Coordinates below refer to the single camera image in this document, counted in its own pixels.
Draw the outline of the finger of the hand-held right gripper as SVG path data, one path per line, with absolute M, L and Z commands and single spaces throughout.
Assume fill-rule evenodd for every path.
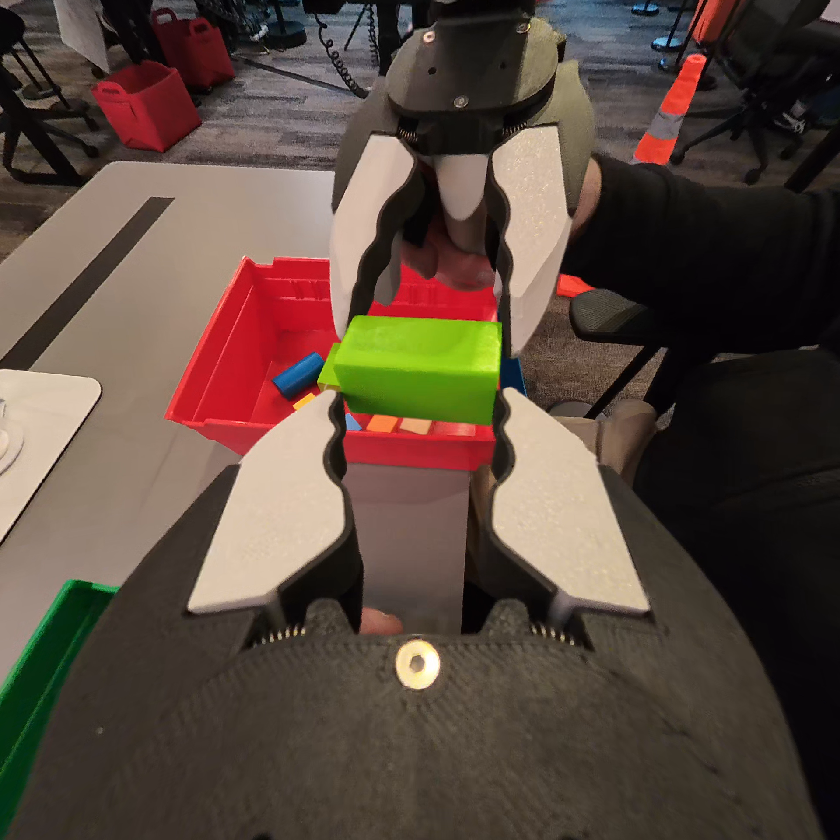
M 330 300 L 340 339 L 375 302 L 394 302 L 402 282 L 403 227 L 420 201 L 417 158 L 398 137 L 371 135 L 332 218 Z
M 520 355 L 556 291 L 571 234 L 558 127 L 527 128 L 489 159 L 489 218 L 497 227 L 496 272 L 507 355 Z

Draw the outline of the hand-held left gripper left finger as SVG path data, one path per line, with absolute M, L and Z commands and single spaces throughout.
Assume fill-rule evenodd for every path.
M 282 599 L 339 599 L 355 582 L 350 497 L 342 479 L 343 397 L 326 391 L 271 428 L 241 458 L 188 599 L 194 615 Z

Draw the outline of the green plastic bin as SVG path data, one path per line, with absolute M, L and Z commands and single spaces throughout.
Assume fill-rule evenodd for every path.
M 70 666 L 117 586 L 69 580 L 10 669 L 1 691 L 1 836 L 18 808 Z

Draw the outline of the person's right forearm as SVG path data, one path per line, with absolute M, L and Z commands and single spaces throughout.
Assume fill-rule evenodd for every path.
M 702 185 L 597 154 L 561 270 L 721 350 L 838 354 L 837 187 Z

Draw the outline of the white paper sheet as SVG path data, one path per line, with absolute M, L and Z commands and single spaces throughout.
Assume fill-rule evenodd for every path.
M 99 1 L 54 1 L 61 41 L 101 74 L 111 73 Z

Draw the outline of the white rounded mat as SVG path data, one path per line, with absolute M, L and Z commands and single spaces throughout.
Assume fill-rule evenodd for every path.
M 1 370 L 1 399 L 24 446 L 1 475 L 1 540 L 12 530 L 102 396 L 90 377 Z

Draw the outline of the red plastic bin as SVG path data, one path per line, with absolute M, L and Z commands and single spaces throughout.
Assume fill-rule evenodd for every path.
M 245 455 L 294 411 L 271 379 L 312 352 L 326 358 L 338 342 L 329 301 L 329 261 L 277 257 L 260 265 L 244 257 L 210 318 L 175 389 L 165 417 L 238 455 Z M 343 447 L 353 464 L 474 471 L 491 462 L 491 426 L 474 437 L 365 431 Z

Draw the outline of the person's right hand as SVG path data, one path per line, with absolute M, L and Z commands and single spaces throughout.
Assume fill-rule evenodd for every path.
M 584 176 L 581 196 L 573 215 L 569 246 L 582 236 L 595 214 L 602 190 L 599 161 L 591 157 Z M 495 273 L 488 258 L 463 250 L 449 236 L 444 209 L 438 204 L 421 246 L 402 244 L 402 263 L 426 280 L 436 279 L 457 291 L 480 291 L 492 287 Z

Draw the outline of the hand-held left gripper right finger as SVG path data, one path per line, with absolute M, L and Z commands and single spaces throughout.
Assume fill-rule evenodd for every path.
M 650 604 L 585 443 L 513 388 L 497 393 L 489 591 L 533 617 L 644 616 Z

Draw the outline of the blue wooden cylinder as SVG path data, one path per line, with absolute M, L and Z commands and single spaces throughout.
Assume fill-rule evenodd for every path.
M 321 354 L 312 352 L 275 375 L 271 381 L 278 393 L 291 402 L 317 384 L 324 364 Z

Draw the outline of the black office chair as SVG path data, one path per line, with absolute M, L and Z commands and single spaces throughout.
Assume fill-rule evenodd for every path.
M 689 151 L 723 134 L 731 141 L 749 139 L 758 161 L 742 178 L 749 186 L 770 164 L 770 133 L 784 139 L 780 158 L 794 157 L 807 131 L 796 125 L 807 117 L 795 117 L 793 106 L 838 80 L 838 22 L 823 17 L 829 5 L 751 1 L 736 6 L 710 57 L 739 90 L 739 105 L 731 111 L 689 111 L 689 119 L 724 120 L 693 140 L 678 142 L 669 159 L 672 165 L 681 165 Z

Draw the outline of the person's black clothing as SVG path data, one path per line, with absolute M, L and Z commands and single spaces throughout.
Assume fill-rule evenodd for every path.
M 683 381 L 634 489 L 729 604 L 838 838 L 839 360 L 788 350 Z

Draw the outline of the red fabric bin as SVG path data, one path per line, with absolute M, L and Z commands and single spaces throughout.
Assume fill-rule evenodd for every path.
M 175 68 L 145 60 L 99 80 L 91 94 L 121 143 L 164 153 L 203 121 Z
M 178 18 L 163 7 L 151 13 L 151 26 L 168 66 L 188 89 L 204 91 L 235 79 L 222 33 L 204 17 Z

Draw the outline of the large green wooden block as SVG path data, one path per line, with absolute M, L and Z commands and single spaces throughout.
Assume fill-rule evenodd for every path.
M 333 369 L 352 412 L 488 426 L 501 351 L 494 321 L 358 316 Z

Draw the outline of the black stanchion base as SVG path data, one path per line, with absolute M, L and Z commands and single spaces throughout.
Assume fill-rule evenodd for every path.
M 679 51 L 683 46 L 684 40 L 679 35 L 679 27 L 682 24 L 685 16 L 691 17 L 697 8 L 697 1 L 680 1 L 673 2 L 668 5 L 668 11 L 675 13 L 670 29 L 666 35 L 656 37 L 650 44 L 651 50 L 659 54 L 670 54 Z

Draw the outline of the black stool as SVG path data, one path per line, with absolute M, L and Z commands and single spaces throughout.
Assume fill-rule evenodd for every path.
M 66 141 L 80 148 L 87 158 L 95 160 L 98 149 L 81 137 L 57 127 L 59 121 L 78 119 L 83 121 L 92 132 L 99 131 L 99 125 L 89 113 L 85 102 L 78 105 L 70 103 L 62 90 L 52 80 L 47 70 L 28 46 L 25 40 L 24 20 L 9 8 L 1 9 L 1 57 L 12 56 L 18 64 L 27 70 L 26 64 L 19 58 L 16 48 L 21 48 L 31 64 L 38 70 L 58 102 L 48 108 L 33 108 L 25 104 L 18 95 L 14 79 L 1 66 L 1 134 L 2 167 L 16 182 L 47 186 L 83 186 L 86 179 L 70 163 L 60 150 L 55 139 Z M 16 167 L 14 157 L 21 138 L 34 147 L 50 168 L 50 172 L 27 172 Z

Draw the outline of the white round object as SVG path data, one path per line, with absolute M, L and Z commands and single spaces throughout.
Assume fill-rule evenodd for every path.
M 9 415 L 7 402 L 1 399 L 1 475 L 15 463 L 25 443 L 23 428 Z

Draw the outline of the black round stand base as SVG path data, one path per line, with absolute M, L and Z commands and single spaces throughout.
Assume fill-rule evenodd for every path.
M 305 26 L 295 20 L 271 19 L 260 26 L 258 42 L 266 49 L 294 49 L 307 44 Z

